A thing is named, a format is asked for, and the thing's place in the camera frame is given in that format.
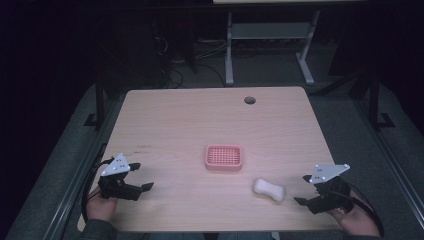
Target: white toy bone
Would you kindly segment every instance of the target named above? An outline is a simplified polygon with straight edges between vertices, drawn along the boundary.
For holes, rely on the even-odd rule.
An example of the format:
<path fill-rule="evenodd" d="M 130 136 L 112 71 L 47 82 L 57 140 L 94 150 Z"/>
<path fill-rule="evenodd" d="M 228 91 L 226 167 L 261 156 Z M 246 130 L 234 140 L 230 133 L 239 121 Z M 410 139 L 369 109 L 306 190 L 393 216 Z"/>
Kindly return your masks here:
<path fill-rule="evenodd" d="M 323 183 L 331 180 L 335 176 L 342 174 L 350 169 L 347 164 L 344 165 L 315 165 L 315 172 L 309 180 L 312 184 Z"/>
<path fill-rule="evenodd" d="M 107 168 L 102 172 L 102 176 L 109 176 L 123 172 L 129 172 L 131 170 L 130 165 L 128 165 L 127 159 L 123 153 L 120 153 Z"/>
<path fill-rule="evenodd" d="M 262 178 L 256 179 L 253 191 L 257 194 L 267 195 L 276 202 L 281 202 L 284 199 L 284 188 L 282 186 L 272 184 Z"/>

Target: white gripper bracket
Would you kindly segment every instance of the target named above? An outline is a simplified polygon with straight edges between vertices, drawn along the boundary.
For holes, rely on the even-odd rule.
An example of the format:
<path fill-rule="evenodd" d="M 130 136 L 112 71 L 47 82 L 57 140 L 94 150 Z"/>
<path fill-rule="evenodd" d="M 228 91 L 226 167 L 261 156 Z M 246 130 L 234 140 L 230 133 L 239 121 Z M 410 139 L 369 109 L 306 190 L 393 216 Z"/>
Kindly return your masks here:
<path fill-rule="evenodd" d="M 105 177 L 118 173 L 129 172 L 130 170 L 131 167 L 128 165 L 127 159 L 123 153 L 120 153 L 102 172 L 102 176 Z"/>
<path fill-rule="evenodd" d="M 312 184 L 323 183 L 349 170 L 350 166 L 343 165 L 315 165 L 315 172 L 309 180 Z"/>

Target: pink plastic basket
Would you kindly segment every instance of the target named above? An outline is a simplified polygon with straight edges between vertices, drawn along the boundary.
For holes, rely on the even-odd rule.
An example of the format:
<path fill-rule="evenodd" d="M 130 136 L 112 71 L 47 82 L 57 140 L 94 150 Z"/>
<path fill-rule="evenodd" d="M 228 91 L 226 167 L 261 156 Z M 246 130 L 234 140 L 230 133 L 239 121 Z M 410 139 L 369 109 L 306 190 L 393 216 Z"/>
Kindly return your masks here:
<path fill-rule="evenodd" d="M 213 171 L 239 171 L 242 167 L 241 149 L 236 145 L 209 145 L 205 166 Z"/>

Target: person's hand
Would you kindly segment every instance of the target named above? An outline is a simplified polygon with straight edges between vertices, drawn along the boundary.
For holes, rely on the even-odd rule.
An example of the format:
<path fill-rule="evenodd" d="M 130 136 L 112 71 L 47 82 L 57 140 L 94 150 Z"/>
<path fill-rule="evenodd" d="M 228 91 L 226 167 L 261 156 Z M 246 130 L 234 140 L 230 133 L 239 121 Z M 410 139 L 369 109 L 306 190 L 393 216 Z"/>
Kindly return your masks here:
<path fill-rule="evenodd" d="M 109 222 L 115 214 L 117 198 L 105 199 L 101 197 L 100 188 L 97 186 L 88 196 L 87 218 Z"/>
<path fill-rule="evenodd" d="M 354 191 L 350 192 L 350 196 L 363 202 L 371 209 L 371 207 L 366 202 L 364 202 Z M 346 214 L 343 212 L 343 210 L 340 209 L 333 209 L 327 213 L 333 216 L 349 235 L 381 237 L 377 225 L 374 223 L 371 217 L 356 204 L 353 206 L 354 207 L 352 211 Z"/>

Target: sleeve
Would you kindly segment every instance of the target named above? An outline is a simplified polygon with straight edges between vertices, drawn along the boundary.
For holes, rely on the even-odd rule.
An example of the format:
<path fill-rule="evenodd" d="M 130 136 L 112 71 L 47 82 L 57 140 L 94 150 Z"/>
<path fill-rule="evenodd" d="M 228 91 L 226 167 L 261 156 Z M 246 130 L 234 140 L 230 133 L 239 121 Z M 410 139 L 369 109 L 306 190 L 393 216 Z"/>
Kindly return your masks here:
<path fill-rule="evenodd" d="M 79 240 L 115 240 L 118 231 L 109 222 L 88 220 Z"/>
<path fill-rule="evenodd" d="M 383 238 L 373 237 L 373 236 L 352 236 L 352 235 L 343 235 L 343 240 L 381 240 Z"/>

